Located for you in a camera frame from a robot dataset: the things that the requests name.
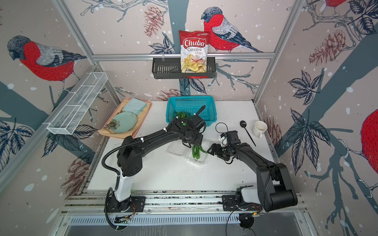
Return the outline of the teal plastic basket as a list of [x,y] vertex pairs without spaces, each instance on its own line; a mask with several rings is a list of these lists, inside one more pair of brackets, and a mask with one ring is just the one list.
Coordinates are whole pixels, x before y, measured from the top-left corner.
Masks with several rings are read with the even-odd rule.
[[194,115],[204,105],[206,108],[199,115],[207,126],[211,126],[217,121],[217,111],[213,97],[208,95],[169,98],[166,109],[166,122],[170,123],[180,112]]

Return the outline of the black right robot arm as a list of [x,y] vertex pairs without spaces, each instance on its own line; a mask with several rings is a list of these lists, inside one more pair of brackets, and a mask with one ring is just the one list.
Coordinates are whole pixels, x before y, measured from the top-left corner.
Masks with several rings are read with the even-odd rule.
[[242,143],[238,132],[222,133],[219,144],[213,143],[207,152],[216,156],[227,164],[236,158],[252,169],[257,177],[258,199],[266,212],[278,210],[298,204],[294,185],[287,166],[267,160],[253,148]]

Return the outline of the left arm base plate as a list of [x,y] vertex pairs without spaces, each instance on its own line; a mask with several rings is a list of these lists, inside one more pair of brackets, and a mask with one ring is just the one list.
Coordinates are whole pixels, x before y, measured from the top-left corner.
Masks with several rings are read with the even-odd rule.
[[146,197],[144,196],[131,196],[130,198],[118,202],[115,196],[109,196],[105,200],[104,211],[108,213],[121,213],[121,212],[130,212],[130,213],[139,213],[143,212],[145,207]]

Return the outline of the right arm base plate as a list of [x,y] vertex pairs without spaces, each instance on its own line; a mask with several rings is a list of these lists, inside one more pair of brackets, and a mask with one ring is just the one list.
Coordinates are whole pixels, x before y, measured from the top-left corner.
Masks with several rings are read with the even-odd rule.
[[238,199],[235,195],[222,195],[221,205],[223,211],[262,211],[262,207],[257,203],[246,203]]

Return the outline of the clear clamshell container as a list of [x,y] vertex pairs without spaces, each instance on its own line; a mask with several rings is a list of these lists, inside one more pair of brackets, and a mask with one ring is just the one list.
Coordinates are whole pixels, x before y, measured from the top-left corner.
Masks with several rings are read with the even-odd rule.
[[[118,147],[120,147],[120,146],[122,146],[121,143],[116,143],[116,144],[114,144],[113,146],[111,146],[111,149],[110,149],[110,150],[113,150],[113,149],[118,148]],[[115,151],[114,153],[112,153],[112,154],[106,159],[106,161],[105,161],[105,163],[106,163],[108,166],[110,166],[110,167],[112,167],[112,168],[115,168],[115,169],[119,169],[118,164],[117,164],[117,162],[118,162],[118,157],[117,157],[118,152],[119,152],[119,151]]]
[[206,151],[206,153],[201,153],[200,159],[198,161],[195,161],[192,156],[192,147],[185,146],[181,140],[170,143],[166,151],[170,154],[183,157],[187,161],[192,162],[193,164],[203,165],[207,160],[207,150],[210,148],[210,145],[211,144],[209,140],[203,139],[201,146]]

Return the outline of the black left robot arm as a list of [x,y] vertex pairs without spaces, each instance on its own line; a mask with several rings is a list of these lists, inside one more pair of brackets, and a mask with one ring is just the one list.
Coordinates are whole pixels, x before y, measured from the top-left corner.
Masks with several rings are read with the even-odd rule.
[[142,158],[150,152],[181,140],[183,145],[192,147],[202,144],[206,122],[199,113],[189,118],[174,118],[167,127],[150,135],[124,139],[121,146],[108,152],[102,159],[103,168],[116,174],[115,189],[109,188],[105,198],[105,212],[126,212],[135,206],[131,188],[133,177],[143,168]]

